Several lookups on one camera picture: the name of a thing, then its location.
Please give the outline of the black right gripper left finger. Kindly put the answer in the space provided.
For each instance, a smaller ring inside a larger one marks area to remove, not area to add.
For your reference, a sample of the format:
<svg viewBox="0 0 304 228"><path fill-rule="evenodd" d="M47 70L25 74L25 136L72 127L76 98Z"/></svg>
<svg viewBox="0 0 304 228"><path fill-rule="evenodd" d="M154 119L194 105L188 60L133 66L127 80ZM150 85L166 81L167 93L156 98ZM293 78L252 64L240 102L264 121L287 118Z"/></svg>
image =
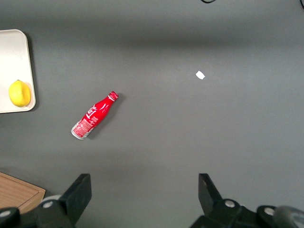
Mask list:
<svg viewBox="0 0 304 228"><path fill-rule="evenodd" d="M90 174L80 174L60 196L43 200L35 209L38 228L74 228L92 197Z"/></svg>

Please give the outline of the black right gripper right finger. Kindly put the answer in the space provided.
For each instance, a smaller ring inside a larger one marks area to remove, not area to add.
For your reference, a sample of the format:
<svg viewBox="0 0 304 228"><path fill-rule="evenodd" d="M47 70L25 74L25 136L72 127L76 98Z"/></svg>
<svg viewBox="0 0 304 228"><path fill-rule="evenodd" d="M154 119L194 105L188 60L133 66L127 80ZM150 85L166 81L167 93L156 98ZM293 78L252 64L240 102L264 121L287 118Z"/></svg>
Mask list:
<svg viewBox="0 0 304 228"><path fill-rule="evenodd" d="M206 173L199 175L198 197L203 215L192 228L243 228L240 222L242 207L234 200L224 199Z"/></svg>

